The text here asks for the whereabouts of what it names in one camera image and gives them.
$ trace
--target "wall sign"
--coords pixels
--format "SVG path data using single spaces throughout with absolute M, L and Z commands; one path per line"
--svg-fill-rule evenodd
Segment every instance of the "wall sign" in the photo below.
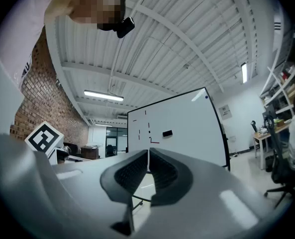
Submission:
M 232 117 L 231 111 L 230 111 L 228 105 L 219 108 L 219 112 L 220 112 L 220 115 L 221 115 L 223 120 L 226 120 L 226 119 L 229 119 L 229 118 Z

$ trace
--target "brick wall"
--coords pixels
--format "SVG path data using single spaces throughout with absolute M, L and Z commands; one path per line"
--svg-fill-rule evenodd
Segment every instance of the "brick wall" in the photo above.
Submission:
M 88 142 L 89 127 L 73 108 L 61 86 L 56 84 L 45 28 L 32 52 L 32 67 L 21 91 L 25 98 L 10 127 L 10 135 L 26 137 L 45 120 L 64 135 L 64 142 L 80 146 Z

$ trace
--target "gray floor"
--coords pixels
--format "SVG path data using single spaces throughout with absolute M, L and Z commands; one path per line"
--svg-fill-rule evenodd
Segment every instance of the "gray floor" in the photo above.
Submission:
M 240 179 L 243 183 L 248 186 L 265 193 L 267 189 L 281 187 L 279 184 L 273 183 L 271 179 L 271 173 L 267 173 L 265 170 L 260 170 L 260 153 L 258 151 L 257 158 L 255 158 L 255 152 L 247 152 L 238 155 L 237 157 L 231 157 L 230 160 L 231 173 Z M 155 194 L 154 179 L 153 176 L 147 174 L 137 191 L 135 192 L 136 196 L 142 198 L 150 199 L 152 195 Z M 268 199 L 274 204 L 280 198 L 280 192 L 274 192 L 268 194 Z M 285 197 L 284 201 L 290 199 L 289 194 Z M 139 203 L 139 200 L 133 198 L 133 205 Z M 150 204 L 148 202 L 143 202 L 142 206 L 139 206 L 133 212 L 134 218 L 134 227 L 135 230 L 138 230 L 139 227 L 144 223 L 148 218 L 150 213 Z

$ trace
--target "window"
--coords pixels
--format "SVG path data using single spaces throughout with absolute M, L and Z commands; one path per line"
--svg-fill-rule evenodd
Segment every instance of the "window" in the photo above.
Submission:
M 125 152 L 127 147 L 127 129 L 119 127 L 106 128 L 106 156 L 116 155 Z

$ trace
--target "ceiling pipe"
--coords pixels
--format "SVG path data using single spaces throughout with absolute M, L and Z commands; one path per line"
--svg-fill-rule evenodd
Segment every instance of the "ceiling pipe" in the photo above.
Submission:
M 143 0 L 138 0 L 137 3 L 135 4 L 131 14 L 130 14 L 130 17 L 134 17 L 136 11 L 137 11 L 137 7 L 139 5 L 141 5 L 141 3 L 143 2 Z M 121 46 L 123 44 L 123 41 L 124 41 L 124 38 L 122 40 L 119 40 L 118 42 L 118 46 L 117 46 L 117 49 L 116 49 L 116 53 L 115 53 L 115 56 L 114 56 L 114 60 L 113 60 L 113 64 L 112 64 L 112 68 L 111 68 L 111 73 L 110 73 L 110 76 L 109 76 L 109 82 L 108 82 L 108 87 L 107 87 L 107 91 L 109 93 L 111 93 L 111 84 L 112 84 L 112 78 L 113 78 L 113 72 L 115 70 L 115 67 L 116 67 L 116 62 L 117 62 L 117 58 L 118 58 L 118 55 L 119 55 L 119 52 L 121 50 Z

